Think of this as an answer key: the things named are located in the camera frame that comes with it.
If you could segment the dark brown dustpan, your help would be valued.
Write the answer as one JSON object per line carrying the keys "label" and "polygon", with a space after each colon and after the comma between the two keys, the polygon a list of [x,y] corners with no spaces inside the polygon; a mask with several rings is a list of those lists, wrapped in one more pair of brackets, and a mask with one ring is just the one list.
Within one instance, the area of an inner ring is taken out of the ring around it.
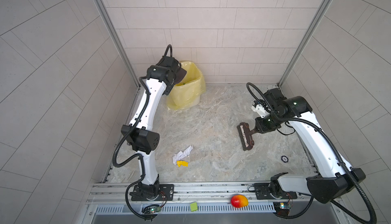
{"label": "dark brown dustpan", "polygon": [[183,79],[184,77],[186,76],[187,74],[187,71],[183,68],[179,68],[176,72],[176,77],[175,77],[175,80],[174,80],[174,85],[176,84],[179,84]]}

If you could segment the brown hand brush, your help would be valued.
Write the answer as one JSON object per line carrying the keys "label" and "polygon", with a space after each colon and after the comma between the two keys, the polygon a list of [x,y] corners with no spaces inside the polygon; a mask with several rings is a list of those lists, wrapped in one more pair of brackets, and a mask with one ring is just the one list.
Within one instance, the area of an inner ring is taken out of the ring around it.
{"label": "brown hand brush", "polygon": [[244,151],[249,151],[253,148],[254,146],[254,140],[252,138],[252,135],[257,133],[257,129],[254,128],[250,130],[249,124],[245,122],[241,122],[237,126],[237,130],[239,133],[240,141],[242,144],[242,148]]}

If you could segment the yellow bagged trash bin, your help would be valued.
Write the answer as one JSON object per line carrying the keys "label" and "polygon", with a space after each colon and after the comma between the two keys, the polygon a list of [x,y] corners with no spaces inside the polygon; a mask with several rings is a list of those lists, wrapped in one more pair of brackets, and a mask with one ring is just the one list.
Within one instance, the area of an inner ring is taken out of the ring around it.
{"label": "yellow bagged trash bin", "polygon": [[169,110],[184,110],[196,106],[201,95],[206,92],[206,83],[201,70],[191,61],[182,61],[187,71],[183,80],[175,85],[167,97]]}

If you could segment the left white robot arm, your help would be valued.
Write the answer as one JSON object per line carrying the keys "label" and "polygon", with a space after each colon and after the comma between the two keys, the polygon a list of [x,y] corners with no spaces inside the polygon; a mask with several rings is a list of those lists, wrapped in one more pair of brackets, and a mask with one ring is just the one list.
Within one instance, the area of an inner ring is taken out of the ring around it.
{"label": "left white robot arm", "polygon": [[[181,82],[187,71],[172,56],[163,55],[156,65],[147,69],[146,76],[140,77],[139,82],[144,88],[144,94],[128,125],[123,125],[123,138],[117,144],[112,163],[120,168],[133,158],[139,159],[141,179],[137,182],[137,189],[147,198],[158,196],[159,176],[155,165],[155,150],[159,144],[160,135],[153,132],[153,121],[158,104],[163,95],[169,95],[173,87]],[[135,151],[128,159],[118,162],[118,153],[124,142],[127,142]]]}

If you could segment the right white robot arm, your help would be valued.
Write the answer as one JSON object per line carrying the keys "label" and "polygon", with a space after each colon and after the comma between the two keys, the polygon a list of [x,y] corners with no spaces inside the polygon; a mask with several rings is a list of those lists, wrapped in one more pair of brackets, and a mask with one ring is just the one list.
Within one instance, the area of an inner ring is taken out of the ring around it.
{"label": "right white robot arm", "polygon": [[[255,100],[252,110],[259,116],[255,119],[254,129],[250,129],[248,123],[245,122],[237,126],[243,150],[248,151],[253,148],[253,134],[279,131],[281,125],[285,124],[293,128],[302,140],[318,172],[316,176],[283,172],[271,177],[269,192],[275,199],[280,199],[289,192],[310,196],[309,203],[303,211],[292,216],[284,214],[281,217],[286,220],[298,218],[307,212],[314,200],[317,200],[323,204],[334,204],[361,224],[377,223],[374,207],[360,186],[366,177],[365,173],[360,168],[354,168],[339,153],[321,128],[306,99],[302,96],[286,98],[278,88],[263,93],[253,83],[247,83],[246,88]],[[357,190],[369,212],[368,221],[358,217],[336,201],[336,198],[353,189]]]}

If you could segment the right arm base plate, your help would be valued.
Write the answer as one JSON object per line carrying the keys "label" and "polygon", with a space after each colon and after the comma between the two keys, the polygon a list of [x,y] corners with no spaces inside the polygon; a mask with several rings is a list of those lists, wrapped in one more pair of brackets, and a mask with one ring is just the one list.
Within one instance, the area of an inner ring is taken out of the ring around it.
{"label": "right arm base plate", "polygon": [[256,194],[257,200],[289,200],[297,199],[296,192],[285,192],[280,190],[276,195],[272,194],[270,182],[255,183],[252,191]]}

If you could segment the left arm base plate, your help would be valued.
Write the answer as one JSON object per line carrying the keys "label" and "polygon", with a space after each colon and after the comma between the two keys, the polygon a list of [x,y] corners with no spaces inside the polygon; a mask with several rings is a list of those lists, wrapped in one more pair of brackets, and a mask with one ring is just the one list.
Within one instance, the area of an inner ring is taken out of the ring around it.
{"label": "left arm base plate", "polygon": [[173,184],[137,184],[129,192],[132,201],[172,201],[174,193]]}

